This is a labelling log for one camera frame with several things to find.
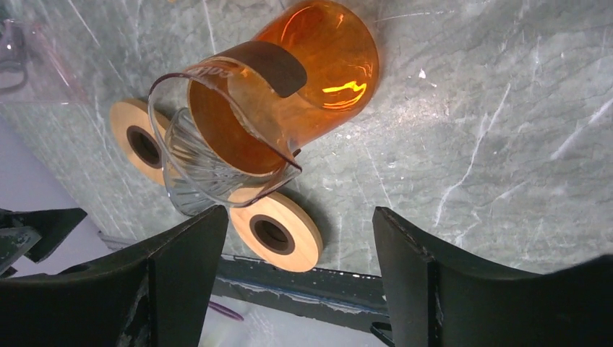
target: gray marble countertop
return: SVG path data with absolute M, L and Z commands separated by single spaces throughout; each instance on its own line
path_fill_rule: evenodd
M 53 29 L 92 103 L 0 114 L 106 234 L 152 236 L 184 217 L 122 155 L 111 104 L 250 39 L 290 2 L 8 0 Z M 322 229 L 320 267 L 380 273 L 376 205 L 525 270 L 613 252 L 610 1 L 342 2 L 373 24 L 385 70 L 284 188 Z M 253 255 L 234 231 L 225 252 Z

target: orange glass cup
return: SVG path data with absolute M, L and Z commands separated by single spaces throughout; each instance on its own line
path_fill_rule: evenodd
M 251 41 L 162 76 L 150 91 L 150 114 L 174 109 L 171 128 L 181 128 L 158 137 L 176 169 L 167 189 L 181 181 L 200 199 L 250 205 L 300 174 L 300 148 L 364 109 L 379 69 L 366 25 L 340 4 L 311 0 L 288 8 Z M 186 132 L 189 145 L 177 138 Z M 232 194 L 241 187 L 259 189 Z

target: marble surface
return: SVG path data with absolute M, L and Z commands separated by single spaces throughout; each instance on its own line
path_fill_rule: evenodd
M 183 217 L 116 146 L 111 104 L 248 40 L 290 2 L 8 0 L 53 30 L 91 104 L 0 114 L 105 233 L 152 236 Z M 385 70 L 284 188 L 322 229 L 320 267 L 380 273 L 376 205 L 525 270 L 613 252 L 610 1 L 342 2 L 370 21 Z M 253 255 L 234 231 L 225 252 Z

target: round wooden coaster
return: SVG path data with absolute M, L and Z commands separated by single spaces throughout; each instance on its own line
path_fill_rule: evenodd
M 252 189 L 238 189 L 231 199 L 253 196 Z M 301 273 L 319 261 L 323 250 L 320 231 L 304 210 L 278 192 L 249 207 L 231 208 L 230 218 L 245 244 L 276 267 Z
M 137 99 L 119 101 L 111 107 L 111 129 L 126 157 L 144 175 L 164 185 L 162 152 L 151 129 L 147 104 Z M 158 129 L 162 136 L 169 121 L 158 114 Z

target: wooden coaster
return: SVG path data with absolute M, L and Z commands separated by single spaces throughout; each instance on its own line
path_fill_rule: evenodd
M 253 189 L 238 189 L 230 199 L 251 197 Z M 230 218 L 245 244 L 276 267 L 302 273 L 320 259 L 320 231 L 304 210 L 280 193 L 274 192 L 249 207 L 231 208 Z
M 144 175 L 164 185 L 162 152 L 151 129 L 147 104 L 137 99 L 119 101 L 111 107 L 111 129 L 126 157 Z M 169 121 L 157 116 L 158 130 L 164 136 Z

